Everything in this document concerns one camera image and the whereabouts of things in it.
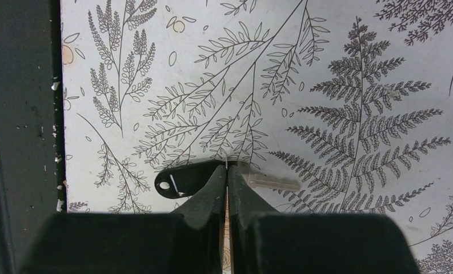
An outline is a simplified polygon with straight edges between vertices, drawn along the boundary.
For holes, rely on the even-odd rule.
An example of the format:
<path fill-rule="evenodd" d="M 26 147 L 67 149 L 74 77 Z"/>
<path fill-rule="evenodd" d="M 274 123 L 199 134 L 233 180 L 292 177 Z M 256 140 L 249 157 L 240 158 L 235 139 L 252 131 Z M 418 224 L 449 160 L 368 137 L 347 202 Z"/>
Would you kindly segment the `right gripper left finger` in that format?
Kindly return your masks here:
<path fill-rule="evenodd" d="M 21 273 L 221 273 L 226 167 L 169 213 L 59 213 Z"/>

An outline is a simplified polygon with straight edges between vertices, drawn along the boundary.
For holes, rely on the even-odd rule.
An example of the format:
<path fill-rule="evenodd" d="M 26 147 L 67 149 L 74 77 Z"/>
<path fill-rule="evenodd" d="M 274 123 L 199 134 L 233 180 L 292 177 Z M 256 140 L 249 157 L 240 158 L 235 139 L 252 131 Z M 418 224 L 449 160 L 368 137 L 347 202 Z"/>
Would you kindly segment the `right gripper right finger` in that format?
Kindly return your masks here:
<path fill-rule="evenodd" d="M 418 273 L 398 226 L 370 213 L 280 213 L 228 168 L 233 273 Z"/>

